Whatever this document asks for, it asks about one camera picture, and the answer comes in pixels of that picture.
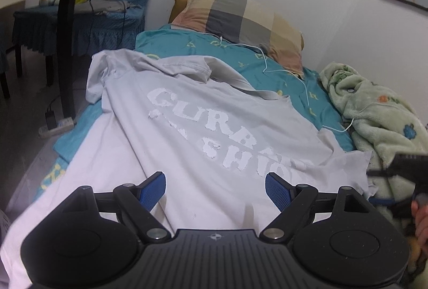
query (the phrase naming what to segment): plaid pillowcase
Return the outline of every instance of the plaid pillowcase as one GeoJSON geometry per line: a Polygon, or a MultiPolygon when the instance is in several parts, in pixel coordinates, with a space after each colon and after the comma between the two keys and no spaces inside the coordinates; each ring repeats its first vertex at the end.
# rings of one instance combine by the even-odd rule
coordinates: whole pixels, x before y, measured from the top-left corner
{"type": "Polygon", "coordinates": [[[253,0],[188,0],[173,25],[222,36],[233,44],[259,47],[303,78],[301,33],[253,0]]]}

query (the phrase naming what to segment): silver bolt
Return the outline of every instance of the silver bolt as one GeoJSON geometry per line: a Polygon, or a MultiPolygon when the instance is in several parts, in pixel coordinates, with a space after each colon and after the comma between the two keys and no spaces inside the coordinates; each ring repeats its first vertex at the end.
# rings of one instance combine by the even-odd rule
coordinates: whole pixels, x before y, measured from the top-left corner
{"type": "Polygon", "coordinates": [[[279,239],[284,236],[284,231],[281,229],[271,228],[264,230],[263,235],[271,239],[279,239]]]}
{"type": "Polygon", "coordinates": [[[153,229],[150,229],[149,231],[147,231],[147,236],[152,238],[152,239],[161,239],[166,237],[168,233],[161,228],[155,227],[153,229]]]}

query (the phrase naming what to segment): blue flower pattern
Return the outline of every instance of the blue flower pattern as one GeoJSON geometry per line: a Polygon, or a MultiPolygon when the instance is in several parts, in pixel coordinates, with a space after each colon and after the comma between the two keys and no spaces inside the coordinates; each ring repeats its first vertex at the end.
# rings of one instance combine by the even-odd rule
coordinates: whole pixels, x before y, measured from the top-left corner
{"type": "Polygon", "coordinates": [[[404,126],[403,133],[404,133],[404,136],[407,139],[415,139],[415,137],[416,137],[416,131],[414,130],[413,127],[414,127],[413,124],[405,125],[404,126]]]}

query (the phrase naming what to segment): floor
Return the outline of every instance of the floor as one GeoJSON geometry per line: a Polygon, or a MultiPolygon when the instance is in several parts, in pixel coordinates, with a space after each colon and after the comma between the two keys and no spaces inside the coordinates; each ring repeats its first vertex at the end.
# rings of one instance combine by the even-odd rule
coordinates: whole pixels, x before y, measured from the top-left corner
{"type": "MultiPolygon", "coordinates": [[[[56,138],[40,139],[38,130],[46,125],[44,113],[59,95],[57,75],[51,87],[46,86],[44,56],[22,48],[24,75],[16,77],[14,53],[8,55],[10,70],[6,78],[11,94],[5,100],[0,93],[0,209],[13,220],[33,200],[42,178],[56,159],[52,145],[56,138]],[[44,150],[41,161],[35,159],[44,150]]],[[[90,57],[74,60],[74,89],[84,89],[90,57]]],[[[74,92],[76,111],[86,106],[85,91],[74,92]]],[[[52,105],[57,120],[62,119],[61,101],[52,105]]]]}

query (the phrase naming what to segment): power strip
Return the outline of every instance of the power strip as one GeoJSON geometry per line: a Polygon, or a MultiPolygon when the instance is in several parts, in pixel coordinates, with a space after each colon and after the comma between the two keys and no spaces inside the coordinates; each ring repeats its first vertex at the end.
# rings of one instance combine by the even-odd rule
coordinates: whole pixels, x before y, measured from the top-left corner
{"type": "Polygon", "coordinates": [[[39,137],[46,139],[57,134],[62,134],[64,132],[70,131],[74,128],[74,122],[72,118],[66,118],[59,120],[56,123],[56,127],[49,130],[47,126],[42,126],[39,128],[39,137]]]}

